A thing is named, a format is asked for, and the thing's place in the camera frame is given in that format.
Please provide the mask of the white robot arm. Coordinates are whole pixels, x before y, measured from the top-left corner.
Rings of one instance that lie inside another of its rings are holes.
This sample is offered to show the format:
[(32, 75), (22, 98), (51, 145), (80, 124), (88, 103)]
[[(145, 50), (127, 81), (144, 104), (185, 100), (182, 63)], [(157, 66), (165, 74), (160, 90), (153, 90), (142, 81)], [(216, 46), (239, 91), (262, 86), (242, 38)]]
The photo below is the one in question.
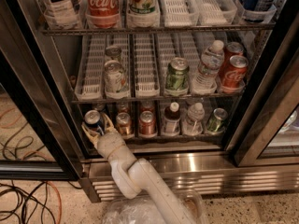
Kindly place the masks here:
[(164, 180), (144, 158), (138, 159), (126, 146), (110, 118), (104, 135), (91, 130), (85, 122), (83, 132), (98, 153), (110, 164), (111, 176), (121, 193), (128, 199), (146, 191), (167, 224), (196, 224), (191, 212), (183, 205)]

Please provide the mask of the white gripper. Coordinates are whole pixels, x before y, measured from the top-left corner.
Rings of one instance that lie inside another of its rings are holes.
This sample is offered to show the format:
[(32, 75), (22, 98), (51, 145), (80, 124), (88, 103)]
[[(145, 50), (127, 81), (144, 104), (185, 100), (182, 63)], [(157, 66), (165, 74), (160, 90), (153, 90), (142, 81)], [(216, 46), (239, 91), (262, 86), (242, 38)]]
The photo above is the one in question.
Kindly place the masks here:
[(105, 135), (101, 136), (100, 133), (91, 130), (85, 124), (81, 125), (83, 132), (87, 138), (97, 147), (98, 153), (109, 160), (121, 160), (124, 157), (126, 144), (120, 134), (117, 133), (116, 128), (110, 117), (103, 113)]

